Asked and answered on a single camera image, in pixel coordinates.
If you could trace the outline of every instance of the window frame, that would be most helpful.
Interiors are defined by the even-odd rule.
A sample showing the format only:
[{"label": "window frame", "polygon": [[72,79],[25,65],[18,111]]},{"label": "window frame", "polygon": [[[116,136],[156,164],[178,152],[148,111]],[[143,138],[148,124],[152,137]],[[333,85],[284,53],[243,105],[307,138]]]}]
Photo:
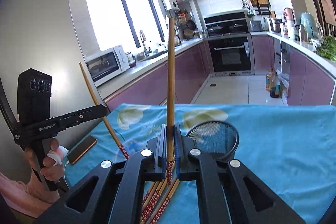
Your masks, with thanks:
[{"label": "window frame", "polygon": [[[121,2],[122,2],[122,5],[123,5],[123,8],[124,8],[124,11],[125,11],[125,15],[126,15],[126,18],[127,18],[128,24],[129,24],[129,27],[130,27],[131,32],[132,32],[132,35],[133,35],[133,39],[134,39],[135,46],[136,46],[137,48],[139,48],[139,47],[141,47],[141,45],[140,45],[140,42],[139,42],[137,33],[136,33],[136,31],[135,31],[135,28],[134,28],[134,25],[133,25],[133,21],[132,21],[130,12],[129,12],[128,7],[127,7],[126,0],[121,0]],[[155,9],[155,7],[154,7],[153,0],[148,0],[148,2],[149,2],[149,5],[150,5],[150,7],[151,7],[151,11],[152,11],[152,14],[153,14],[153,17],[154,17],[156,26],[157,26],[157,30],[158,30],[159,35],[160,35],[160,37],[161,37],[161,41],[164,42],[165,40],[164,40],[163,29],[162,29],[162,26],[161,26],[161,24],[160,24],[159,17],[158,17],[158,14],[157,14],[157,11],[156,11],[156,9]]]}]

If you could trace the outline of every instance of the teal kettle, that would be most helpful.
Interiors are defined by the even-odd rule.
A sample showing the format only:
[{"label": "teal kettle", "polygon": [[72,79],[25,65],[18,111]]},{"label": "teal kettle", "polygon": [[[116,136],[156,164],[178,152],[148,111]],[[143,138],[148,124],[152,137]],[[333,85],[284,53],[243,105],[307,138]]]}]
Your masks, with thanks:
[{"label": "teal kettle", "polygon": [[308,38],[321,39],[323,37],[322,27],[311,13],[302,13],[301,24],[307,31]]}]

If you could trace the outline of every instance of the hand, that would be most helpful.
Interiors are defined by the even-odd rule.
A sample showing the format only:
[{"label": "hand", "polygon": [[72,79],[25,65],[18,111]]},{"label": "hand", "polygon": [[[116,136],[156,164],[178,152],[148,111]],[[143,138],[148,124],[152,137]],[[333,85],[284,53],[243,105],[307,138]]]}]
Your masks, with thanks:
[{"label": "hand", "polygon": [[[59,150],[58,147],[59,147],[58,140],[53,138],[50,142],[50,148],[51,148],[51,150],[55,151],[58,155],[61,156],[62,153],[60,151],[58,151]],[[34,170],[36,170],[36,166],[35,166],[36,156],[35,156],[34,151],[30,147],[27,147],[25,149],[25,154],[26,154],[26,157],[29,160],[30,166]],[[43,165],[45,167],[43,167],[41,169],[41,175],[44,175],[47,180],[57,181],[64,174],[63,165],[57,164],[57,165],[53,166],[54,164],[55,164],[55,160],[50,158],[50,157],[45,157],[44,160],[43,160]]]}]

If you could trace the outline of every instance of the camera lens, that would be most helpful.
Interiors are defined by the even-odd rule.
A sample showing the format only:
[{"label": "camera lens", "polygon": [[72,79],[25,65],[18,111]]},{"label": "camera lens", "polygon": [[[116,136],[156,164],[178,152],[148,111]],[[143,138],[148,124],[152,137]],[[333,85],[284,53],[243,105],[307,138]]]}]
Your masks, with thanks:
[{"label": "camera lens", "polygon": [[34,78],[30,80],[30,89],[31,90],[36,89],[36,80]]},{"label": "camera lens", "polygon": [[39,92],[43,92],[45,88],[45,83],[43,80],[39,81]]},{"label": "camera lens", "polygon": [[50,89],[51,89],[51,84],[48,82],[47,85],[46,85],[46,87],[45,87],[45,90],[47,92],[50,92]]}]

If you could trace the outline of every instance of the floor tile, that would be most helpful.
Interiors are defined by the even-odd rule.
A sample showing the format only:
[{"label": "floor tile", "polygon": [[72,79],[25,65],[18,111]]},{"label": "floor tile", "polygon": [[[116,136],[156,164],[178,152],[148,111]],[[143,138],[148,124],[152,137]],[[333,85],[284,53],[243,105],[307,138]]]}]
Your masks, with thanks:
[{"label": "floor tile", "polygon": [[249,75],[248,81],[266,81],[266,75]]},{"label": "floor tile", "polygon": [[271,105],[271,106],[283,106],[281,97],[272,98],[269,92],[263,90],[249,90],[249,104],[250,105]]},{"label": "floor tile", "polygon": [[283,106],[281,98],[266,91],[265,75],[212,77],[195,104],[258,104]]}]

